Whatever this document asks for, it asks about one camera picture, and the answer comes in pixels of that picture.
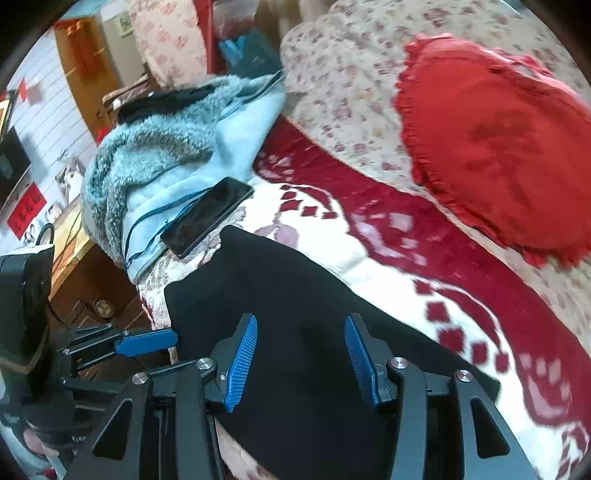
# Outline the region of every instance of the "television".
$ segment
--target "television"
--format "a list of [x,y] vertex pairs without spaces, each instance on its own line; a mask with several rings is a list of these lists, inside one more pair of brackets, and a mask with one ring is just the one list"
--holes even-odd
[[29,168],[31,161],[12,127],[0,140],[0,212]]

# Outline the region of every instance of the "metal screw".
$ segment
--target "metal screw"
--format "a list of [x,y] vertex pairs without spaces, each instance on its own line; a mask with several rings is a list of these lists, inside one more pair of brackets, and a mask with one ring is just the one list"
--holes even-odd
[[213,367],[213,360],[211,358],[205,357],[197,360],[197,368],[199,370],[209,370],[211,367]]
[[456,377],[460,382],[469,382],[474,378],[468,370],[458,370]]
[[146,372],[138,372],[133,377],[131,377],[131,381],[134,383],[134,385],[141,385],[143,383],[146,383],[147,380],[148,375],[146,374]]
[[390,360],[390,365],[392,365],[397,370],[404,370],[408,366],[408,361],[401,356],[395,356]]

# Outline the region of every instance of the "red ruffled pillow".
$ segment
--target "red ruffled pillow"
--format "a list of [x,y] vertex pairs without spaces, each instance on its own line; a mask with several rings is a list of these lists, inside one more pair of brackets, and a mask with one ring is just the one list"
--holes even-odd
[[413,177],[465,224],[541,265],[591,250],[591,110],[530,56],[450,35],[407,45],[393,99]]

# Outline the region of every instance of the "black smartphone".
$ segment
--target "black smartphone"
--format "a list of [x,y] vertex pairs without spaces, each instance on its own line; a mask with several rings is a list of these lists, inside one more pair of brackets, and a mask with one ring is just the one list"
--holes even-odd
[[160,239],[179,258],[185,258],[206,235],[252,196],[250,185],[230,177],[216,183],[195,205],[175,218]]

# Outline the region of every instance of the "picture frame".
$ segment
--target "picture frame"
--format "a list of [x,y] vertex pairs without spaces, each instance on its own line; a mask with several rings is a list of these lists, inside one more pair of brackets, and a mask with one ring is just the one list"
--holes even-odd
[[4,137],[10,126],[10,119],[17,100],[16,90],[7,90],[6,97],[0,102],[0,139]]
[[134,28],[129,17],[129,12],[121,12],[119,15],[117,15],[115,17],[115,25],[121,38],[126,37],[127,35],[130,35],[134,32]]

